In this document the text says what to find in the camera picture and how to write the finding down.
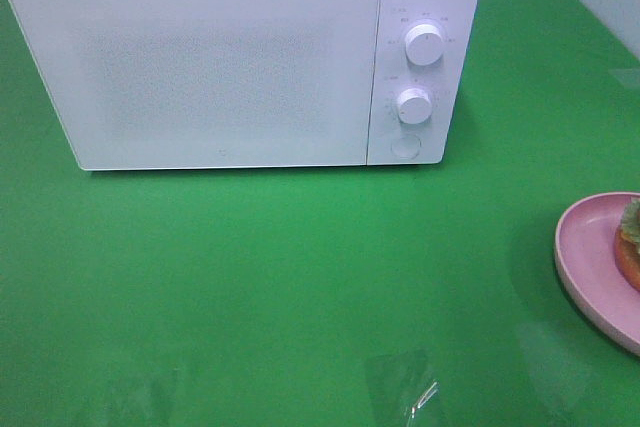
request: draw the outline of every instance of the microwave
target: microwave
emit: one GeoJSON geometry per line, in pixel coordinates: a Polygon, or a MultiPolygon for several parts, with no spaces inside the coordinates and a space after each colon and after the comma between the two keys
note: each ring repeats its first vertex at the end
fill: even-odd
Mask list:
{"type": "Polygon", "coordinates": [[[9,0],[84,170],[439,162],[477,0],[9,0]]]}

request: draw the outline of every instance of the timer knob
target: timer knob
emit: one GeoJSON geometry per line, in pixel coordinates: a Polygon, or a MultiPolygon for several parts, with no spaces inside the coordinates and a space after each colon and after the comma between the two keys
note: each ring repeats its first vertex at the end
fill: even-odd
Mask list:
{"type": "Polygon", "coordinates": [[[405,124],[421,124],[431,117],[433,106],[422,89],[407,89],[398,96],[398,117],[405,124]]]}
{"type": "Polygon", "coordinates": [[[430,23],[416,25],[404,38],[407,58],[415,65],[429,65],[442,57],[444,36],[430,23]]]}

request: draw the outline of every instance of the green table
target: green table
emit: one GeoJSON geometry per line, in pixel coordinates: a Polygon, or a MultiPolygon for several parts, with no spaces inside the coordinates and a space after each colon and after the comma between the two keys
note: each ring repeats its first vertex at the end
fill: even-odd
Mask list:
{"type": "Polygon", "coordinates": [[[577,0],[480,0],[439,165],[88,174],[0,0],[0,425],[383,427],[425,379],[452,426],[639,425],[553,262],[640,190],[637,67],[577,0]]]}

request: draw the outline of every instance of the microwave door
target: microwave door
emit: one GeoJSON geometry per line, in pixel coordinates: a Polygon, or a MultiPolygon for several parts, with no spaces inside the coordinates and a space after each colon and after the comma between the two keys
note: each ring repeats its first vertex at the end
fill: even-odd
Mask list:
{"type": "Polygon", "coordinates": [[[378,0],[11,0],[87,170],[366,163],[378,0]]]}

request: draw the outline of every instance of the microwave control panel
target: microwave control panel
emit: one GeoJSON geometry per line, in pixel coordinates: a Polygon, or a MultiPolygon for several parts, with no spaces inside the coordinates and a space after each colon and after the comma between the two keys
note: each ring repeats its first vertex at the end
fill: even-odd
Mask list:
{"type": "Polygon", "coordinates": [[[380,0],[367,164],[442,159],[477,0],[380,0]]]}

